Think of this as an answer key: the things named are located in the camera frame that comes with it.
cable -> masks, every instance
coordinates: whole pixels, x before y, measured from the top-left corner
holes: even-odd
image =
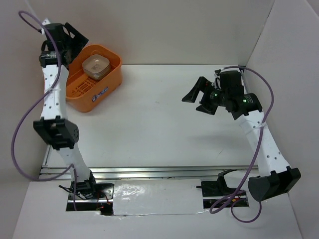
[[[77,174],[76,174],[76,170],[73,164],[70,164],[62,173],[59,173],[58,175],[51,177],[51,178],[46,178],[46,179],[39,179],[33,176],[30,176],[28,174],[26,174],[18,165],[17,160],[15,158],[15,152],[14,152],[14,146],[15,146],[15,140],[17,137],[17,134],[19,132],[19,129],[22,125],[22,123],[24,122],[25,118],[29,115],[29,113],[46,97],[48,96],[52,89],[54,89],[54,87],[56,86],[56,84],[58,83],[58,80],[60,78],[60,74],[61,74],[61,56],[59,54],[59,50],[58,47],[53,39],[53,37],[51,36],[50,32],[46,29],[46,27],[40,22],[40,20],[38,18],[36,18],[34,15],[32,15],[31,13],[27,12],[27,11],[19,11],[18,12],[19,16],[21,17],[21,19],[28,24],[29,26],[31,26],[33,29],[37,30],[38,32],[41,32],[41,29],[36,28],[35,26],[33,26],[30,22],[28,22],[22,15],[28,15],[29,17],[31,17],[36,23],[38,23],[41,28],[43,28],[43,30],[45,31],[47,37],[50,39],[50,41],[52,42],[53,48],[55,50],[56,53],[56,57],[57,57],[57,65],[58,65],[58,73],[56,75],[55,81],[53,82],[51,88],[44,93],[43,96],[41,96],[27,111],[26,113],[22,116],[21,120],[19,121],[19,123],[17,124],[15,131],[13,133],[12,136],[12,141],[11,141],[11,157],[12,157],[12,161],[13,164],[15,166],[15,168],[17,169],[17,171],[25,178],[31,180],[31,181],[35,181],[35,182],[48,182],[54,179],[57,179],[58,177],[62,176],[63,174],[65,174],[67,171],[70,170],[70,168],[73,168],[73,172],[74,172],[74,191],[73,191],[73,206],[74,206],[74,210],[76,211],[76,205],[75,205],[75,195],[76,195],[76,180],[77,180]]]
[[[252,69],[250,69],[250,68],[248,68],[248,67],[245,67],[245,66],[227,66],[227,67],[222,68],[222,71],[223,71],[223,70],[226,70],[226,69],[232,69],[232,68],[244,69],[244,70],[250,71],[250,72],[256,74],[256,75],[257,75],[260,79],[262,79],[263,82],[267,85],[267,87],[268,87],[268,89],[269,89],[269,91],[270,91],[270,95],[271,95],[271,103],[270,103],[270,106],[269,106],[269,108],[267,109],[267,111],[266,111],[266,113],[265,113],[265,115],[264,115],[263,120],[262,120],[262,124],[263,124],[263,123],[266,121],[266,119],[267,119],[267,117],[268,117],[268,115],[269,115],[271,109],[272,109],[273,106],[274,106],[274,98],[275,98],[275,97],[274,97],[273,89],[271,88],[271,86],[269,85],[269,83],[267,82],[267,80],[266,80],[262,75],[260,75],[258,72],[254,71],[254,70],[252,70]],[[225,196],[225,197],[223,197],[223,198],[217,200],[217,201],[210,207],[209,212],[210,212],[211,214],[216,214],[216,213],[220,212],[220,211],[223,210],[229,203],[231,203],[232,200],[233,200],[233,199],[237,196],[237,194],[240,192],[241,187],[244,185],[246,179],[248,178],[248,176],[249,176],[249,174],[250,174],[251,170],[253,169],[253,166],[254,166],[254,164],[255,164],[255,162],[256,162],[256,159],[257,159],[257,156],[258,156],[258,152],[259,152],[260,147],[261,147],[261,142],[262,142],[263,134],[264,134],[264,126],[263,126],[262,124],[261,124],[261,127],[260,127],[260,134],[259,134],[259,139],[258,139],[257,147],[256,147],[256,150],[255,150],[253,159],[252,159],[252,161],[251,161],[251,163],[250,163],[250,165],[249,165],[249,167],[248,167],[248,170],[247,170],[246,174],[244,175],[243,179],[240,181],[240,183],[239,183],[238,187],[236,188],[236,190],[234,191],[234,193],[229,194],[229,195],[227,195],[227,196]],[[219,204],[221,201],[223,201],[224,199],[227,199],[227,198],[228,198],[228,200],[227,200],[220,208],[218,208],[218,209],[216,209],[215,211],[213,211],[213,209],[216,207],[217,204]],[[258,217],[259,217],[260,214],[261,214],[261,210],[262,210],[262,205],[261,205],[261,203],[259,203],[259,212],[258,212],[257,216],[256,216],[255,218],[253,218],[252,220],[244,221],[244,220],[241,220],[241,219],[237,218],[237,217],[234,215],[234,213],[233,213],[233,205],[232,205],[232,207],[231,207],[231,213],[232,213],[232,215],[234,216],[235,219],[237,219],[238,221],[240,221],[240,222],[242,222],[242,223],[252,223],[252,222],[254,222],[255,220],[258,219]]]

food container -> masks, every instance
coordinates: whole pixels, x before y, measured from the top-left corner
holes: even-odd
[[[95,80],[101,80],[111,71],[108,58],[95,54],[82,63],[83,71]]]
[[[97,81],[84,72],[82,63],[93,55],[100,55],[110,61],[109,73]],[[98,44],[88,45],[69,65],[66,82],[66,100],[80,112],[91,111],[106,96],[122,83],[122,60],[119,55]]]

orange basket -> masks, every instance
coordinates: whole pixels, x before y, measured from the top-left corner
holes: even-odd
[[[100,81],[84,73],[82,62],[94,54],[110,60],[111,71]],[[91,111],[122,83],[122,60],[120,56],[102,45],[88,45],[69,65],[69,77],[66,82],[66,100],[80,112]]]

logo sticker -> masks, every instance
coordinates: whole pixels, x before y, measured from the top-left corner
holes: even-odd
[[[105,87],[100,93],[94,95],[92,97],[92,102],[95,102],[101,95],[103,95],[105,92],[107,92],[109,87]]]

purple cable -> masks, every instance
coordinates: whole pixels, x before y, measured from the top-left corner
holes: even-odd
[[[226,70],[226,69],[232,69],[232,68],[238,68],[238,69],[241,69],[241,70],[247,70],[247,71],[250,71],[254,74],[256,74],[260,79],[263,80],[263,82],[265,82],[265,84],[267,85],[269,91],[270,91],[270,95],[271,95],[271,103],[270,103],[270,106],[269,108],[267,109],[265,115],[264,115],[264,118],[262,120],[262,123],[264,123],[271,111],[271,109],[273,108],[274,106],[274,92],[273,92],[273,89],[271,88],[271,86],[269,85],[269,83],[267,82],[267,80],[262,76],[260,75],[258,72],[248,68],[248,67],[244,67],[244,66],[227,66],[227,67],[224,67],[223,70]],[[258,143],[257,143],[257,147],[256,147],[256,151],[254,153],[254,156],[253,156],[253,159],[248,167],[248,170],[246,172],[246,174],[244,175],[243,179],[240,181],[238,187],[236,188],[235,192],[232,193],[232,194],[229,194],[219,200],[217,200],[209,209],[209,212],[211,214],[216,214],[218,212],[220,212],[221,210],[223,210],[228,204],[230,204],[232,202],[232,200],[237,196],[237,194],[240,192],[240,189],[241,187],[244,185],[246,179],[248,178],[249,176],[249,173],[251,172],[251,170],[253,169],[253,166],[256,162],[256,159],[257,159],[257,156],[258,156],[258,153],[259,153],[259,150],[260,150],[260,147],[261,147],[261,142],[262,142],[262,139],[263,139],[263,134],[264,134],[264,127],[261,126],[260,127],[260,134],[259,134],[259,139],[258,139]],[[226,198],[228,198],[228,200],[218,209],[216,209],[215,211],[213,211],[213,209],[216,207],[217,204],[219,204],[221,201],[225,200]],[[261,214],[261,209],[262,209],[262,206],[261,206],[261,203],[259,203],[259,212],[257,214],[257,216],[255,218],[253,218],[252,220],[249,220],[249,221],[244,221],[244,220],[241,220],[239,218],[237,218],[234,213],[233,213],[233,206],[234,204],[232,205],[231,207],[231,213],[232,215],[234,216],[235,219],[237,219],[238,221],[242,222],[242,223],[252,223],[254,222],[255,220],[257,220]]]
[[[12,136],[12,141],[11,141],[11,157],[12,157],[12,161],[13,161],[13,164],[15,166],[15,168],[17,169],[17,171],[25,178],[31,180],[31,181],[36,181],[36,182],[47,182],[47,181],[51,181],[51,180],[54,180],[54,179],[57,179],[58,177],[62,176],[63,174],[65,174],[67,171],[70,170],[70,168],[73,168],[73,172],[74,172],[74,192],[73,192],[73,205],[74,205],[74,210],[76,210],[76,207],[75,207],[75,191],[76,191],[76,170],[74,168],[74,165],[73,164],[70,164],[62,173],[59,173],[58,175],[54,176],[54,177],[51,177],[51,178],[47,178],[47,179],[39,179],[39,178],[36,178],[36,177],[33,177],[33,176],[30,176],[28,174],[26,174],[21,168],[20,166],[18,165],[17,163],[17,160],[15,158],[15,153],[14,153],[14,145],[15,145],[15,140],[16,140],[16,137],[17,137],[17,134],[19,132],[19,129],[23,123],[23,121],[25,120],[25,118],[29,115],[29,113],[46,97],[50,94],[50,92],[52,91],[52,89],[54,89],[54,87],[56,86],[56,84],[58,83],[58,80],[60,78],[60,74],[61,74],[61,56],[59,54],[59,50],[58,50],[58,47],[53,39],[53,37],[51,36],[50,32],[46,29],[46,27],[40,22],[39,19],[37,19],[35,16],[33,16],[31,13],[27,12],[27,11],[19,11],[18,12],[19,16],[22,18],[22,20],[27,23],[29,26],[31,26],[33,29],[41,32],[41,29],[38,29],[36,28],[35,26],[33,26],[31,23],[29,23],[23,16],[22,14],[26,14],[28,15],[29,17],[31,17],[36,23],[38,23],[41,28],[43,28],[43,30],[45,31],[47,37],[50,39],[50,41],[52,42],[52,45],[53,45],[53,48],[56,52],[56,57],[57,57],[57,61],[58,61],[58,73],[56,75],[56,78],[55,78],[55,81],[53,82],[51,88],[44,93],[43,96],[41,96],[27,111],[26,113],[22,116],[21,120],[19,121],[19,123],[17,124],[16,128],[15,128],[15,131],[13,133],[13,136]]]

